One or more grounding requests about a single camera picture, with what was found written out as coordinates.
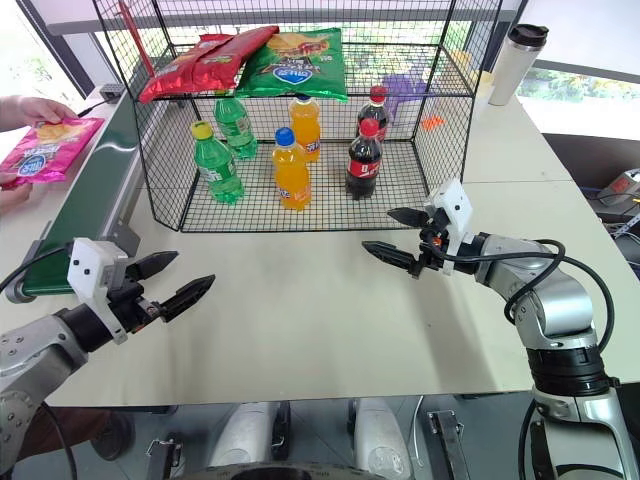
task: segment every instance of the wire mesh basket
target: wire mesh basket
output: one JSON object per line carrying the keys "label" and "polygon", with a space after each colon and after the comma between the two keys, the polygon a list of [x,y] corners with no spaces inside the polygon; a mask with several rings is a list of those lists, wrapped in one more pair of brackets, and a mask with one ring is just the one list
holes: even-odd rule
{"label": "wire mesh basket", "polygon": [[[321,156],[310,166],[312,202],[280,206],[271,151],[290,123],[287,96],[243,99],[258,155],[238,160],[245,197],[217,203],[193,162],[190,124],[213,125],[213,92],[137,101],[149,80],[122,19],[122,2],[93,0],[120,75],[135,102],[154,218],[183,232],[281,232],[402,228],[387,210],[420,208],[428,192],[462,179],[474,96],[500,0],[129,0],[141,43],[156,71],[202,33],[236,34],[263,25],[281,32],[339,27],[349,101],[318,99]],[[348,146],[373,85],[389,89],[392,116],[371,198],[345,190]]]}

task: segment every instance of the white tumbler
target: white tumbler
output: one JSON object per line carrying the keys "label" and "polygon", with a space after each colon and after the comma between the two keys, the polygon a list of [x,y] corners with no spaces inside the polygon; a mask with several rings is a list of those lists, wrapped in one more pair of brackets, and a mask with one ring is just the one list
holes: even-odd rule
{"label": "white tumbler", "polygon": [[511,29],[493,68],[495,88],[489,98],[491,105],[507,104],[547,43],[548,31],[546,27],[528,24],[516,25]]}

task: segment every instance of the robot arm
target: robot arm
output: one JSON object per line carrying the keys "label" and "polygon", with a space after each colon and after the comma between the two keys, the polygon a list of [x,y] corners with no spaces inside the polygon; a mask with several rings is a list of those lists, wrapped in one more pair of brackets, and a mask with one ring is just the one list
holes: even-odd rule
{"label": "robot arm", "polygon": [[[389,215],[421,228],[419,258],[382,242],[363,242],[363,246],[416,278],[425,267],[448,274],[458,270],[474,275],[478,283],[509,301],[544,275],[507,312],[526,348],[536,409],[542,416],[531,425],[536,478],[640,478],[613,388],[616,381],[604,371],[591,299],[573,277],[558,269],[545,272],[553,262],[550,250],[535,241],[467,232],[471,205],[457,180],[430,197],[426,212],[401,208]],[[495,259],[531,252],[541,255]],[[487,261],[467,262],[464,257],[487,257]]]}
{"label": "robot arm", "polygon": [[15,463],[38,406],[84,365],[88,354],[122,343],[156,318],[168,322],[195,304],[215,276],[194,280],[164,303],[142,294],[144,280],[177,252],[160,252],[127,266],[110,242],[77,239],[67,280],[83,302],[0,335],[0,474]]}

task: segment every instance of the green soda bottle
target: green soda bottle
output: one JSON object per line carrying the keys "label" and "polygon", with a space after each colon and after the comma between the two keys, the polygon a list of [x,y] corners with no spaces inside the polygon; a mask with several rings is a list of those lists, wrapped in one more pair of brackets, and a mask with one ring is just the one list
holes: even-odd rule
{"label": "green soda bottle", "polygon": [[233,205],[244,195],[244,188],[236,175],[231,150],[213,138],[213,129],[207,122],[192,123],[191,134],[196,139],[194,160],[200,175],[209,183],[211,195],[219,202]]}
{"label": "green soda bottle", "polygon": [[219,98],[216,100],[213,115],[216,118],[218,128],[238,158],[256,156],[258,141],[251,131],[251,121],[247,110],[239,100],[234,97]]}

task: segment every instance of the bag of chips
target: bag of chips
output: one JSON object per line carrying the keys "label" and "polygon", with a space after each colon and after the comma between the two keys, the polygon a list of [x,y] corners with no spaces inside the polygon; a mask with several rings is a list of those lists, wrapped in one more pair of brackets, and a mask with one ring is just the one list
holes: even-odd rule
{"label": "bag of chips", "polygon": [[155,77],[150,78],[138,99],[142,103],[149,103],[154,98],[162,95],[198,91],[195,89],[191,77],[194,65],[198,59],[232,38],[233,35],[221,33],[202,35],[195,47],[174,59],[169,65],[158,71]]}
{"label": "bag of chips", "polygon": [[32,128],[0,163],[1,173],[17,175],[3,187],[62,182],[64,173],[102,122],[102,118],[65,118],[60,123],[42,122]]}
{"label": "bag of chips", "polygon": [[235,94],[285,93],[347,100],[339,28],[273,35],[247,62]]}
{"label": "bag of chips", "polygon": [[[279,28],[275,25],[239,33],[220,48],[200,58],[193,68],[194,91],[235,88],[235,76],[247,58],[265,44]],[[209,35],[200,35],[206,40]]]}

